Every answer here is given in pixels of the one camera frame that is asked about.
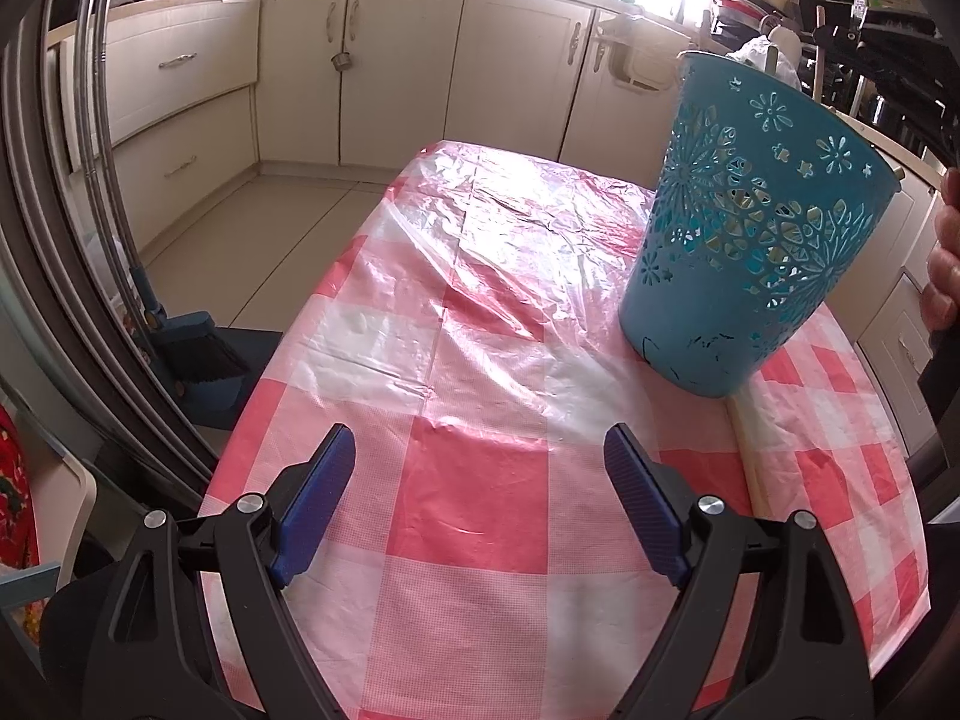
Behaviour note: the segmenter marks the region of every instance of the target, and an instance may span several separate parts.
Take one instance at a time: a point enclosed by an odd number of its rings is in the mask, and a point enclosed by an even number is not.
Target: table
[[[439,143],[387,190],[267,368],[202,514],[306,461],[335,422],[353,479],[287,602],[352,718],[605,718],[675,598],[604,472],[625,422],[698,493],[811,509],[878,669],[929,609],[923,527],[880,399],[819,310],[728,401],[661,379],[616,312],[652,194]],[[257,705],[222,587],[208,608]],[[749,618],[741,581],[702,702]]]

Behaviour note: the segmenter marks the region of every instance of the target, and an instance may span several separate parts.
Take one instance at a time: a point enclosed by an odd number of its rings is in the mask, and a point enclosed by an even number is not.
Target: chair
[[[97,499],[93,476],[65,449],[54,449],[25,410],[13,418],[34,500],[40,565],[0,576],[0,617],[40,668],[40,653],[11,612],[51,597],[69,583],[86,524]]]

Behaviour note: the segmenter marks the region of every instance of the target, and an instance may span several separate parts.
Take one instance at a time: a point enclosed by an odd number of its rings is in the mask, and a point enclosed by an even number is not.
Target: tiled floor
[[[285,331],[385,189],[258,176],[152,261],[152,285],[171,316]]]

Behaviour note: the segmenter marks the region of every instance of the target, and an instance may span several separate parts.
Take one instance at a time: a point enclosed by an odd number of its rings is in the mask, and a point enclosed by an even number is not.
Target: metal screw
[[[148,528],[153,530],[154,528],[160,528],[167,521],[167,512],[150,512],[147,514],[147,517],[143,518],[143,524]]]
[[[711,517],[716,517],[717,514],[723,514],[723,509],[727,507],[716,495],[704,495],[703,498],[697,501],[697,506],[700,507],[701,512],[709,514]]]
[[[263,509],[263,496],[257,495],[256,493],[244,495],[239,501],[237,501],[237,509],[240,509],[240,511],[244,514],[253,514],[254,512],[259,512],[261,509]]]
[[[813,514],[810,514],[810,512],[797,512],[793,515],[793,521],[805,531],[812,531],[817,527],[817,518],[813,517]]]

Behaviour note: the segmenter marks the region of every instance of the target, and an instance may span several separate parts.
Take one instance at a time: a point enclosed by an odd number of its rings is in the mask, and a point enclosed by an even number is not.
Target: finger
[[[960,208],[960,170],[951,167],[940,182],[940,194],[944,196],[944,203],[953,208]]]
[[[930,252],[926,272],[938,292],[960,304],[960,259],[942,247]]]
[[[957,320],[957,304],[928,284],[920,296],[920,316],[931,333],[949,330]]]
[[[937,240],[951,254],[960,257],[960,209],[941,208],[933,223]]]

